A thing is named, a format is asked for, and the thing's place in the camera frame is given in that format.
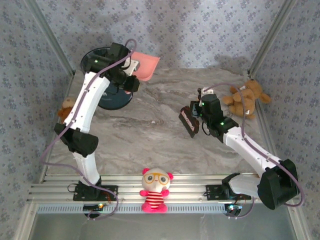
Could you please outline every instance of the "purple cable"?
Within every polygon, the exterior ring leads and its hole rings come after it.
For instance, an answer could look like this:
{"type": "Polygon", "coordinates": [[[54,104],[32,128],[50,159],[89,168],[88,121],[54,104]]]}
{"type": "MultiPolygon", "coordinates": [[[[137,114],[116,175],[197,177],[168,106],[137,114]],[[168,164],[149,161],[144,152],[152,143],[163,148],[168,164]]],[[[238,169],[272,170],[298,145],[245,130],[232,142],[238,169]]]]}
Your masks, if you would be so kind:
{"type": "Polygon", "coordinates": [[[117,209],[118,209],[118,205],[119,205],[119,199],[118,199],[118,196],[111,190],[109,189],[106,189],[106,188],[103,188],[103,187],[99,187],[99,186],[96,186],[94,184],[92,184],[91,182],[89,182],[89,180],[84,176],[84,174],[79,170],[77,169],[76,167],[72,166],[72,165],[69,165],[69,164],[63,164],[63,163],[49,163],[49,162],[45,162],[45,157],[46,155],[48,154],[48,152],[50,151],[50,149],[54,146],[54,144],[66,133],[66,131],[72,126],[72,124],[74,122],[76,122],[76,118],[77,118],[77,114],[80,110],[80,107],[81,107],[81,104],[83,103],[84,99],[85,99],[85,96],[90,88],[90,86],[92,85],[92,83],[95,81],[95,79],[97,77],[100,76],[100,74],[104,73],[105,71],[108,71],[109,69],[117,66],[118,64],[124,62],[127,58],[130,58],[132,56],[132,54],[136,51],[137,49],[137,42],[136,40],[134,39],[129,39],[128,41],[126,41],[125,45],[127,46],[127,44],[129,42],[133,42],[134,43],[134,47],[132,49],[132,51],[127,55],[125,56],[124,58],[120,59],[119,61],[116,61],[115,63],[105,67],[104,69],[102,69],[101,71],[99,71],[96,75],[94,75],[94,77],[90,80],[90,82],[88,83],[88,85],[86,86],[85,88],[85,91],[83,92],[81,98],[80,98],[80,101],[77,105],[77,108],[75,109],[74,111],[74,115],[73,115],[73,118],[71,119],[71,122],[65,127],[65,129],[49,144],[49,146],[44,150],[44,152],[42,153],[41,157],[40,157],[40,163],[44,164],[44,165],[48,165],[48,166],[56,166],[56,167],[67,167],[67,168],[70,168],[70,169],[73,169],[74,171],[76,171],[81,177],[83,177],[83,179],[93,188],[96,188],[96,189],[99,189],[101,191],[104,191],[104,192],[108,192],[110,194],[112,194],[115,199],[116,199],[116,205],[115,205],[115,208],[114,210],[107,214],[106,216],[102,216],[102,217],[99,217],[99,218],[90,218],[90,215],[91,214],[99,214],[99,212],[95,212],[95,211],[92,211],[88,214],[88,219],[89,220],[102,220],[102,219],[105,219],[111,215],[113,215],[117,209]]]}
{"type": "MultiPolygon", "coordinates": [[[[261,156],[263,156],[264,158],[268,159],[270,162],[272,162],[273,164],[275,164],[276,166],[278,166],[281,170],[283,170],[291,179],[292,181],[295,183],[295,185],[298,187],[298,189],[300,190],[300,193],[301,193],[301,200],[299,203],[297,204],[288,204],[288,203],[285,203],[284,205],[285,206],[288,206],[288,207],[300,207],[302,204],[304,204],[305,202],[305,192],[301,186],[301,184],[298,182],[298,180],[295,178],[295,176],[293,176],[291,174],[291,172],[289,172],[285,167],[283,167],[282,165],[280,165],[278,162],[276,162],[274,159],[268,157],[266,154],[264,154],[263,152],[261,152],[259,149],[257,149],[248,139],[245,138],[245,121],[246,121],[246,110],[245,110],[245,99],[244,99],[244,96],[242,94],[242,92],[233,84],[231,83],[218,83],[218,84],[215,84],[215,85],[212,85],[211,87],[208,87],[207,89],[205,89],[204,91],[208,91],[210,89],[213,89],[217,86],[221,86],[221,85],[227,85],[227,86],[231,86],[231,87],[234,87],[240,94],[240,97],[241,97],[241,102],[242,102],[242,106],[243,106],[243,119],[242,119],[242,125],[241,125],[241,135],[244,139],[244,141],[253,149],[255,150],[258,154],[260,154],[261,156]]],[[[238,216],[238,217],[235,217],[237,219],[239,218],[244,218],[246,216],[249,215],[249,213],[252,211],[253,207],[254,207],[254,198],[252,197],[252,206],[251,208],[249,209],[249,211],[242,215],[242,216],[238,216]]]]}

